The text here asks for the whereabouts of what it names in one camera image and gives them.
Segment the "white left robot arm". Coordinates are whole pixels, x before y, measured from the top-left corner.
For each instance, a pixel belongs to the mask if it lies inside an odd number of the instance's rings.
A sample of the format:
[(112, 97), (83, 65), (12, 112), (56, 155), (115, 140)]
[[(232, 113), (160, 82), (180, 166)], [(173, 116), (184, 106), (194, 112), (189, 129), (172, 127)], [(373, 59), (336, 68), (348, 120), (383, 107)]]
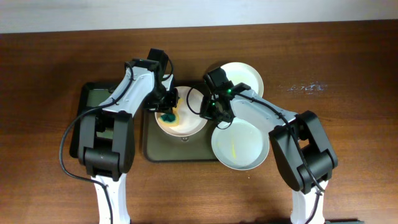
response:
[(125, 62), (125, 75), (98, 106), (78, 115), (77, 158), (94, 184), (100, 223), (130, 223), (126, 205), (126, 176), (135, 154), (134, 115), (143, 107), (169, 113), (177, 107), (173, 75), (165, 74), (171, 59), (150, 54)]

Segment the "pink plate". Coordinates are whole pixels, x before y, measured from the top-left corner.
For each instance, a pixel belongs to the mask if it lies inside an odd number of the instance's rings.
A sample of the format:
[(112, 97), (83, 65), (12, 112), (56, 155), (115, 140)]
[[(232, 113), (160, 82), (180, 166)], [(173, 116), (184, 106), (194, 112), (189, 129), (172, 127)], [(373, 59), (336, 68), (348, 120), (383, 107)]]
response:
[(158, 126), (167, 134), (176, 137), (187, 137), (199, 132), (207, 123), (206, 119), (194, 114), (187, 106), (187, 101), (193, 111), (200, 110), (203, 94), (197, 89), (192, 89), (188, 98), (187, 94), (191, 88), (189, 86), (178, 86), (179, 101), (176, 108), (178, 119), (177, 123), (167, 124), (161, 121), (163, 113), (155, 113), (155, 121)]

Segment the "cream plate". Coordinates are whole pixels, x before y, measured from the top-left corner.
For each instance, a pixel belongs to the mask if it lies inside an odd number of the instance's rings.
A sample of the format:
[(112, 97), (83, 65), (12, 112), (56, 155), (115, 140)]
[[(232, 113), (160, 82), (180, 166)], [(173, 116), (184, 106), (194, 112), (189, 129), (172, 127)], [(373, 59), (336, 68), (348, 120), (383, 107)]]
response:
[(228, 80), (234, 85), (245, 83), (251, 87), (260, 97), (264, 93), (264, 83), (259, 72), (252, 66), (242, 62), (230, 62), (221, 66)]

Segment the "green and yellow sponge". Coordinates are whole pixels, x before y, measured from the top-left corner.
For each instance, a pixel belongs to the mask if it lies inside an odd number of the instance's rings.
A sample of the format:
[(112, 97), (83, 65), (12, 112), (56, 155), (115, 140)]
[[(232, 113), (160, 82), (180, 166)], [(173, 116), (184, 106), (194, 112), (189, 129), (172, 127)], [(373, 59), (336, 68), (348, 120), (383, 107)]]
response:
[(183, 100), (181, 98), (178, 99), (177, 101), (177, 106), (172, 108), (171, 113), (164, 113), (160, 115), (157, 120), (158, 122), (167, 127), (176, 127), (180, 123), (180, 116), (179, 116), (179, 108), (182, 104)]

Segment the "small black sponge tray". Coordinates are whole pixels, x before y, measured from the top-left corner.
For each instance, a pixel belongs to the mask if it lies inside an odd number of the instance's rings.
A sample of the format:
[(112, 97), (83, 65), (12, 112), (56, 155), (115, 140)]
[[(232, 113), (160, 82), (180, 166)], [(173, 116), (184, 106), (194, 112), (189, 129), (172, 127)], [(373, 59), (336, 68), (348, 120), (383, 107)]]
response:
[[(117, 85), (116, 82), (88, 82), (84, 84), (81, 88), (77, 115), (98, 106), (111, 95)], [(80, 121), (77, 121), (73, 128), (72, 141), (69, 148), (69, 155), (75, 159), (78, 158), (79, 138)]]

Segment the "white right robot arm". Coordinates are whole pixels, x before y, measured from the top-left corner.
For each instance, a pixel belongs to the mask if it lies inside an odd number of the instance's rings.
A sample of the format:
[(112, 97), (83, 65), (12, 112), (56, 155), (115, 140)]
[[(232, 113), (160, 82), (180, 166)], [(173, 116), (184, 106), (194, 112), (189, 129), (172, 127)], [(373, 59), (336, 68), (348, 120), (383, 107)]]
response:
[(279, 174), (292, 189), (292, 223), (325, 223), (323, 201), (338, 158), (318, 118), (266, 101), (247, 86), (204, 96), (200, 116), (230, 123), (242, 119), (269, 137)]

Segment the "pale green plate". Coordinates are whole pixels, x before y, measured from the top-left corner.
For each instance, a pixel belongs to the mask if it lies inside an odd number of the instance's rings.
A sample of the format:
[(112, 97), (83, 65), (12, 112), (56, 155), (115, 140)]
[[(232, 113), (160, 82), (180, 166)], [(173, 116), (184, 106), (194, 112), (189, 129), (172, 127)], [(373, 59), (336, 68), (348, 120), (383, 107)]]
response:
[(211, 148), (216, 158), (234, 170), (250, 170), (261, 165), (268, 156), (268, 134), (251, 123), (236, 118), (222, 122), (213, 131)]

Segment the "large dark serving tray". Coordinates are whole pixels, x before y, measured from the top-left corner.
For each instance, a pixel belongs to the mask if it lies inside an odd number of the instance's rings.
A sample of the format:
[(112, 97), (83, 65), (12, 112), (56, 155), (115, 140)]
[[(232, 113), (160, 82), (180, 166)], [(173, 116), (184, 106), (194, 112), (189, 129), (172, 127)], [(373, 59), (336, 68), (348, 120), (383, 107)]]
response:
[[(187, 98), (192, 89), (197, 89), (203, 95), (208, 89), (201, 82), (177, 82), (175, 87), (189, 86)], [(151, 162), (183, 162), (183, 161), (216, 161), (211, 148), (211, 136), (219, 126), (214, 121), (208, 121), (196, 134), (187, 137), (176, 137), (164, 132), (155, 121), (155, 112), (146, 111), (143, 114), (144, 126), (142, 136), (142, 151)]]

